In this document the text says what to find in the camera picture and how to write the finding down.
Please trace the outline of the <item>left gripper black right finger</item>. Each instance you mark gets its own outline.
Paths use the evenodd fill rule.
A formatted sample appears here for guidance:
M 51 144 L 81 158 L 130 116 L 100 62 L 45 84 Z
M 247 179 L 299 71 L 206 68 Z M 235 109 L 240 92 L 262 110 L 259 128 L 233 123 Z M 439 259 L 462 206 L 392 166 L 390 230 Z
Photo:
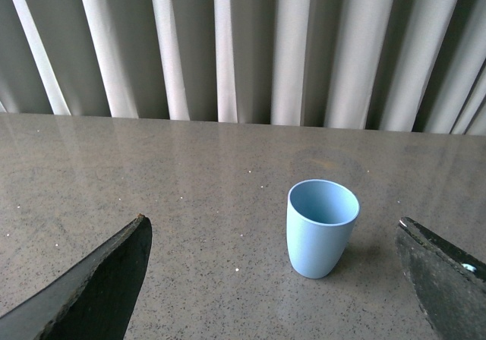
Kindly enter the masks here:
M 396 249 L 419 307 L 441 339 L 485 338 L 485 264 L 409 217 Z

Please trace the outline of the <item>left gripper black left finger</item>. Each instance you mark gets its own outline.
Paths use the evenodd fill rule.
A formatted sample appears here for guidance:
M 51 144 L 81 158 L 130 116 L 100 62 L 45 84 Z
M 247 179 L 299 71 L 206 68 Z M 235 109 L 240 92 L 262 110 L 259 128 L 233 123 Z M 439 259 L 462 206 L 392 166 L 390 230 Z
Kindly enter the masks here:
M 139 215 L 1 318 L 3 339 L 122 339 L 147 271 L 150 220 Z

